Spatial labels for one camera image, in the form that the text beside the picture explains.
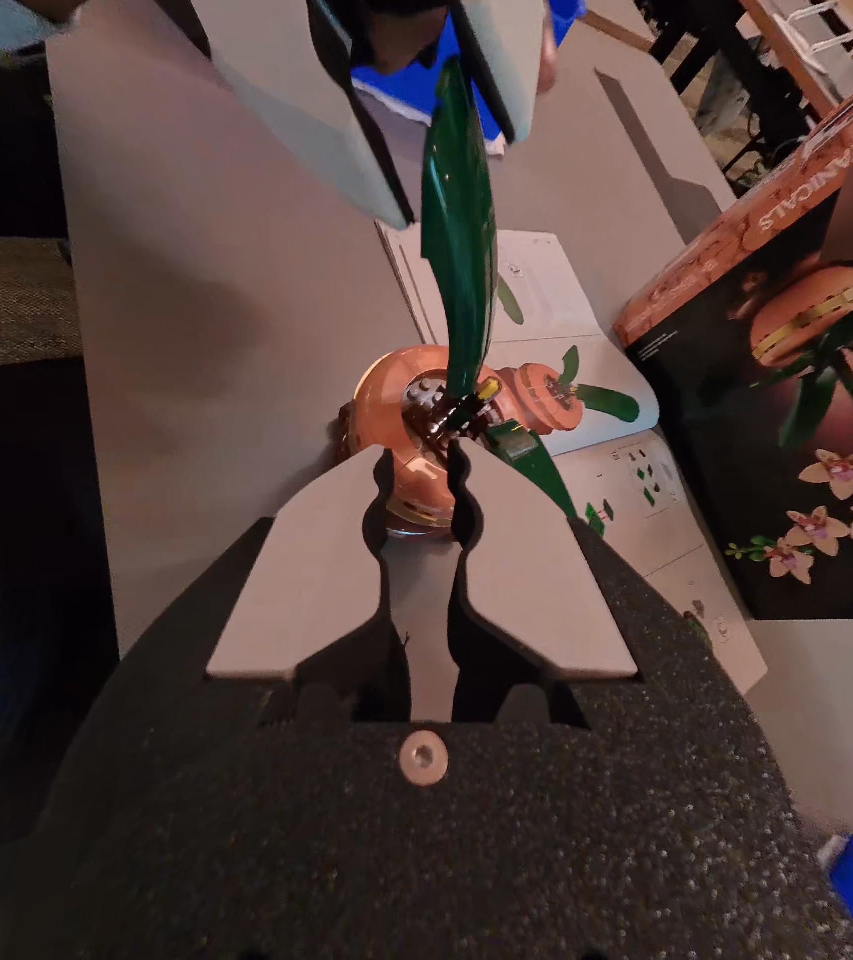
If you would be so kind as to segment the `peach toy brick flowerpot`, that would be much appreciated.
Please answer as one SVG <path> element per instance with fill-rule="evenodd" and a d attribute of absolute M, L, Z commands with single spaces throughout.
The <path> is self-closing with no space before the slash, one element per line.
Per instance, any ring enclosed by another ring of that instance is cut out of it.
<path fill-rule="evenodd" d="M 336 462 L 380 446 L 394 456 L 394 490 L 387 503 L 391 537 L 449 539 L 455 498 L 448 482 L 451 440 L 480 442 L 487 429 L 515 421 L 528 426 L 516 392 L 502 371 L 482 366 L 478 390 L 488 400 L 459 432 L 431 432 L 446 414 L 449 349 L 422 344 L 378 359 L 338 414 Z"/>

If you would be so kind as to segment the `long dark green brick leaf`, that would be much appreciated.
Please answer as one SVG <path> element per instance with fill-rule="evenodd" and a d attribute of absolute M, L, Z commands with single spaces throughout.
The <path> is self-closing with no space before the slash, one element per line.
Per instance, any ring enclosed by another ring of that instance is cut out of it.
<path fill-rule="evenodd" d="M 499 283 L 497 226 L 481 122 L 458 55 L 435 88 L 421 172 L 420 254 L 444 307 L 446 392 L 473 394 L 489 352 Z"/>

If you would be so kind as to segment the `wooden office desk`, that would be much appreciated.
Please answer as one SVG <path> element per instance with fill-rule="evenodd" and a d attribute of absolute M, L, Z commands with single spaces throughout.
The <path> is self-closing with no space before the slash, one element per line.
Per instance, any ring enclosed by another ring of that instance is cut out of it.
<path fill-rule="evenodd" d="M 841 2 L 741 1 L 817 121 L 853 97 L 853 15 Z"/>

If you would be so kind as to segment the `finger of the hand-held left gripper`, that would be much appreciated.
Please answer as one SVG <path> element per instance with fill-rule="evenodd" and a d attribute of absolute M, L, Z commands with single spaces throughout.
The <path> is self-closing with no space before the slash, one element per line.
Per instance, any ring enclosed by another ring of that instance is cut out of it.
<path fill-rule="evenodd" d="M 349 38 L 325 2 L 193 7 L 237 100 L 311 174 L 397 230 L 415 221 L 385 137 L 353 85 Z"/>
<path fill-rule="evenodd" d="M 505 142 L 531 131 L 546 22 L 543 1 L 451 1 L 465 72 Z"/>

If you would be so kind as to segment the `white instruction booklet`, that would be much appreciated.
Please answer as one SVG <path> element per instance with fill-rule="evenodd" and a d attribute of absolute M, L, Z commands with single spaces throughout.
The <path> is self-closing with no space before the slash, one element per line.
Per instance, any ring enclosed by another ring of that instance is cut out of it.
<path fill-rule="evenodd" d="M 421 257 L 418 225 L 379 224 L 379 232 L 419 324 L 422 342 L 448 347 L 433 270 Z M 586 556 L 599 534 L 606 546 L 655 589 L 745 694 L 768 667 L 707 545 L 677 463 L 652 428 L 659 405 L 648 381 L 602 332 L 559 239 L 505 231 L 496 240 L 498 283 L 492 340 L 483 366 L 503 372 L 528 425 L 554 461 L 577 510 L 570 524 Z M 445 414 L 430 430 L 456 434 L 488 399 L 479 390 L 455 401 L 445 386 Z M 475 630 L 464 645 L 476 654 L 481 636 L 501 642 L 468 616 L 461 555 L 449 600 L 451 644 L 457 617 Z M 521 667 L 533 666 L 515 650 Z"/>

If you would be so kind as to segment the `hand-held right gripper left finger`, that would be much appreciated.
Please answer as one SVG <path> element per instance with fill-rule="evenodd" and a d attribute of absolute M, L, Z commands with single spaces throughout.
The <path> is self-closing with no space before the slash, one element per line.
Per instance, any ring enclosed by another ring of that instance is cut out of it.
<path fill-rule="evenodd" d="M 207 662 L 228 680 L 284 680 L 389 610 L 383 551 L 391 452 L 369 446 L 276 514 Z"/>

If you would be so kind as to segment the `short dark green brick leaf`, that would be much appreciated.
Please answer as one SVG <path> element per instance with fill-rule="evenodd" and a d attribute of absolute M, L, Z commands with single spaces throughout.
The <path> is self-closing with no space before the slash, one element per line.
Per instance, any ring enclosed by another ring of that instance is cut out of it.
<path fill-rule="evenodd" d="M 546 494 L 569 519 L 577 508 L 540 436 L 516 419 L 489 426 L 483 440 L 492 454 Z"/>

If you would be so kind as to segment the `grey desk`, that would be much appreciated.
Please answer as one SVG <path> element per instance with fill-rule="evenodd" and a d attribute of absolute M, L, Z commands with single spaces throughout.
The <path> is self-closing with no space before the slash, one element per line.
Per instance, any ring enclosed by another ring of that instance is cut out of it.
<path fill-rule="evenodd" d="M 154 2 L 48 48 L 120 654 L 329 462 L 328 426 L 417 329 L 370 218 L 235 99 Z M 498 224 L 557 234 L 604 332 L 684 247 L 598 72 L 667 171 L 733 202 L 649 56 L 576 23 Z"/>

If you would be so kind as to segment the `black orchid product box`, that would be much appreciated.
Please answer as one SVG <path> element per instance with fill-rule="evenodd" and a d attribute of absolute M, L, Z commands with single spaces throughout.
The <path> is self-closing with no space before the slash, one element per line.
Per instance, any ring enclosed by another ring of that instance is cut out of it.
<path fill-rule="evenodd" d="M 756 619 L 853 619 L 853 97 L 614 331 Z"/>

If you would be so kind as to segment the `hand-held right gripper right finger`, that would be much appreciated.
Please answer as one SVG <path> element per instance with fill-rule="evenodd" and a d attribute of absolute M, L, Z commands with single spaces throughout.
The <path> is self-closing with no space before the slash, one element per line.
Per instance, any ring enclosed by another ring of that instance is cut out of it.
<path fill-rule="evenodd" d="M 550 677 L 636 677 L 636 661 L 564 510 L 473 440 L 451 445 L 447 479 L 466 614 Z"/>

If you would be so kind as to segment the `white torn paper sheet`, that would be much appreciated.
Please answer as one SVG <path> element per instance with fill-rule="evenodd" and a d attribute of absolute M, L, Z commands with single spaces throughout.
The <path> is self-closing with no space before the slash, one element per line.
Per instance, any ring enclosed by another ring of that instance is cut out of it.
<path fill-rule="evenodd" d="M 391 114 L 402 117 L 405 120 L 411 121 L 413 123 L 419 124 L 420 126 L 429 127 L 432 126 L 432 117 L 426 112 L 420 110 L 416 106 L 410 105 L 403 100 L 400 100 L 396 97 L 391 96 L 388 93 L 385 93 L 383 90 L 378 89 L 371 84 L 354 79 L 352 81 L 354 88 L 357 91 L 360 91 L 370 97 L 375 102 L 378 102 L 383 107 L 386 108 Z M 489 157 L 492 158 L 501 158 L 506 153 L 506 139 L 505 136 L 500 133 L 496 138 L 492 140 L 485 140 L 485 151 Z"/>

